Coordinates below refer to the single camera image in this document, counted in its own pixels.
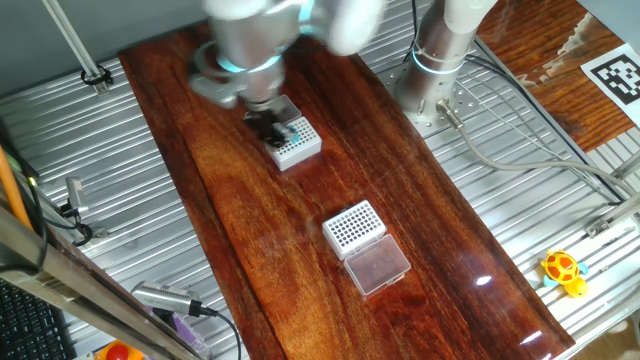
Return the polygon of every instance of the clear plastic box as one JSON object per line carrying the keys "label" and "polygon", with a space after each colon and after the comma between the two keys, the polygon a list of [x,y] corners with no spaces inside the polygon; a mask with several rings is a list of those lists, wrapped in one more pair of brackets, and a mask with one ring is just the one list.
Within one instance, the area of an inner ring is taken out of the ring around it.
{"label": "clear plastic box", "polygon": [[364,296],[402,279],[411,269],[411,264],[389,234],[347,257],[344,265]]}

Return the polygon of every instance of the black keyboard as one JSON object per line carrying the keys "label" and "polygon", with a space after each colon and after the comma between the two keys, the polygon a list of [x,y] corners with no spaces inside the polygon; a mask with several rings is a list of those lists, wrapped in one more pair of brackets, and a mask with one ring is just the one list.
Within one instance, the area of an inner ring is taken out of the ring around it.
{"label": "black keyboard", "polygon": [[62,313],[0,279],[0,359],[71,360]]}

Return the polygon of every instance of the metal grating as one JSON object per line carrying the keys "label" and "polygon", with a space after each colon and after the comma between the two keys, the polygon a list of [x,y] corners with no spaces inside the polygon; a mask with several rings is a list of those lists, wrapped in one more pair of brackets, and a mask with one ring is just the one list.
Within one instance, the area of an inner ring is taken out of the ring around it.
{"label": "metal grating", "polygon": [[[416,0],[418,21],[432,3]],[[411,0],[391,0],[375,37],[358,55],[374,73],[384,71],[402,63],[413,36]]]}
{"label": "metal grating", "polygon": [[[73,74],[0,100],[0,117],[54,202],[66,201],[66,176],[82,179],[91,204],[83,221],[109,230],[107,239],[84,247],[91,260],[127,290],[142,280],[188,288],[230,318],[120,63],[103,66],[114,76],[108,96],[95,96]],[[66,320],[79,354],[111,341],[68,314]],[[233,332],[222,320],[190,323],[216,359],[237,357]]]}
{"label": "metal grating", "polygon": [[[418,1],[419,16],[428,3]],[[401,63],[412,36],[411,2],[391,1],[376,37],[360,55],[390,83],[383,70]],[[189,288],[228,314],[119,62],[103,65],[115,78],[109,96],[96,97],[73,74],[1,99],[0,116],[23,156],[43,175],[42,189],[55,202],[65,200],[66,176],[82,178],[92,204],[87,221],[110,230],[108,239],[84,249],[93,261],[128,290],[141,280]],[[502,162],[585,157],[548,115],[522,101],[502,79],[470,64],[463,73],[458,91],[464,101],[458,105],[470,136],[486,155]],[[489,169],[446,124],[433,124],[432,130],[427,145],[577,346],[620,320],[624,311],[618,305],[630,304],[630,310],[640,306],[627,301],[640,284],[637,233],[620,229],[594,240],[584,234],[587,223],[610,209],[610,199],[594,191],[593,184],[563,169]],[[603,169],[607,163],[613,168],[640,149],[637,139],[640,131],[633,129],[590,155]],[[640,190],[640,177],[629,183]],[[548,248],[564,248],[591,267],[586,298],[570,299],[560,288],[542,287],[539,261]],[[78,353],[110,340],[77,319],[67,320]],[[233,333],[217,320],[196,319],[192,325],[205,334],[216,358],[233,359]]]}

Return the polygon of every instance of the metal clamp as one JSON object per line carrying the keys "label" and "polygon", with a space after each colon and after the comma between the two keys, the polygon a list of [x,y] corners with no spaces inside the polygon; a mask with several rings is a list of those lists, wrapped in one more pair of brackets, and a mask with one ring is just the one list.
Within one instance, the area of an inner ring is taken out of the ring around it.
{"label": "metal clamp", "polygon": [[620,206],[589,224],[584,231],[590,238],[594,238],[629,218],[640,225],[640,194],[634,195]]}
{"label": "metal clamp", "polygon": [[451,109],[451,107],[449,106],[449,102],[447,102],[446,100],[438,101],[436,103],[436,110],[438,111],[438,113],[440,113],[440,115],[444,116],[449,121],[451,126],[456,131],[464,126],[464,123],[462,122],[460,116],[458,116],[458,114],[456,114],[453,109]]}

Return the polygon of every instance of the wooden board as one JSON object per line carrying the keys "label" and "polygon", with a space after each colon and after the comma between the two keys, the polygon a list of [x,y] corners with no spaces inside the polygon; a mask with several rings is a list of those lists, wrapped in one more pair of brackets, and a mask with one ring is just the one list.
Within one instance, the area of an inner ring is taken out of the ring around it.
{"label": "wooden board", "polygon": [[478,34],[584,151],[634,126],[580,69],[622,41],[576,0],[500,0]]}
{"label": "wooden board", "polygon": [[[542,359],[573,344],[359,58],[286,59],[284,93],[324,142],[281,173],[243,109],[189,89],[206,39],[185,30],[120,60],[253,359]],[[321,231],[364,199],[413,267],[367,300]]]}

